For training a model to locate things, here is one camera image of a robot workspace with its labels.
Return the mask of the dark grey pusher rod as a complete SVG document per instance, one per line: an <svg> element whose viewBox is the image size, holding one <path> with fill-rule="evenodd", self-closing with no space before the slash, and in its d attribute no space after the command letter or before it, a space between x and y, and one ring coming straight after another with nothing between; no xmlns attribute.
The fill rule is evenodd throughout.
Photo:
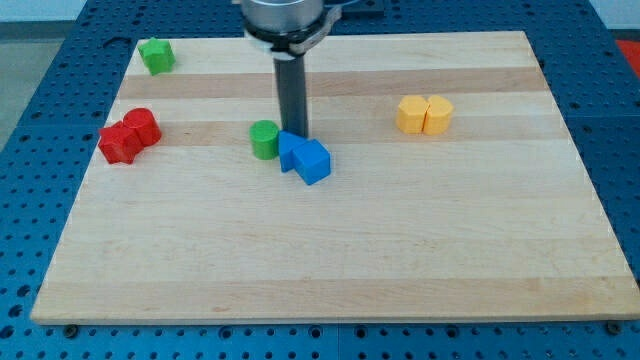
<svg viewBox="0 0 640 360"><path fill-rule="evenodd" d="M282 129L307 138L309 123L304 58L275 59L274 71Z"/></svg>

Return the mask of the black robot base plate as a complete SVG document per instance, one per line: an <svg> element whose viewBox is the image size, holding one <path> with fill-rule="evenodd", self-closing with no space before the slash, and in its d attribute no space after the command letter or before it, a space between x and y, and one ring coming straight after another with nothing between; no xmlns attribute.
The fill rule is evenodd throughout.
<svg viewBox="0 0 640 360"><path fill-rule="evenodd" d="M324 0L326 8L340 7L342 17L383 16L385 4L383 0Z"/></svg>

